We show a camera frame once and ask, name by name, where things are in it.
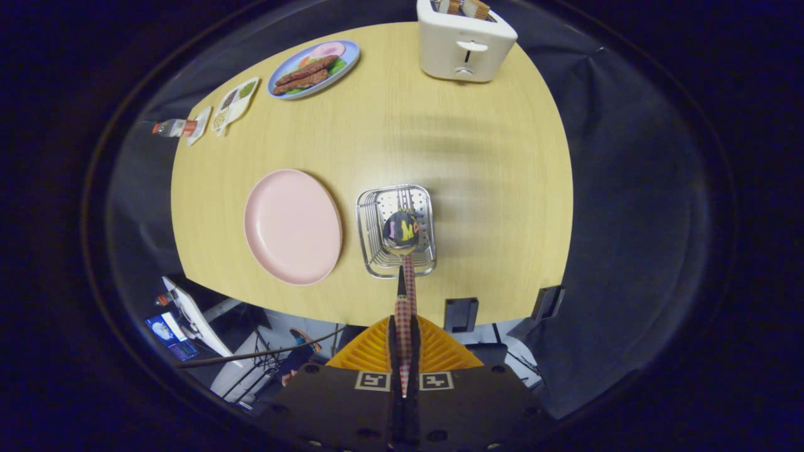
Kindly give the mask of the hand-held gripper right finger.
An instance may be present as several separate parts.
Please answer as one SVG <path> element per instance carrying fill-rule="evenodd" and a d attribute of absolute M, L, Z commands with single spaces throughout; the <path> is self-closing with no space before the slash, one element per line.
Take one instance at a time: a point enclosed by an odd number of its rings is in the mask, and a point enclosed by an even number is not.
<path fill-rule="evenodd" d="M 525 451 L 555 419 L 505 363 L 482 363 L 421 316 L 407 391 L 407 444 L 413 451 Z"/>

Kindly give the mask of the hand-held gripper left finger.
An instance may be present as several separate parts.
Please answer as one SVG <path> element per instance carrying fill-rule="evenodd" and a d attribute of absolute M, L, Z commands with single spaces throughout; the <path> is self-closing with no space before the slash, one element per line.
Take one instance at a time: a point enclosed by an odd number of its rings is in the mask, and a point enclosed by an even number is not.
<path fill-rule="evenodd" d="M 384 372 L 305 364 L 261 415 L 261 428 L 292 450 L 402 451 L 404 397 L 396 320 L 385 326 Z"/>

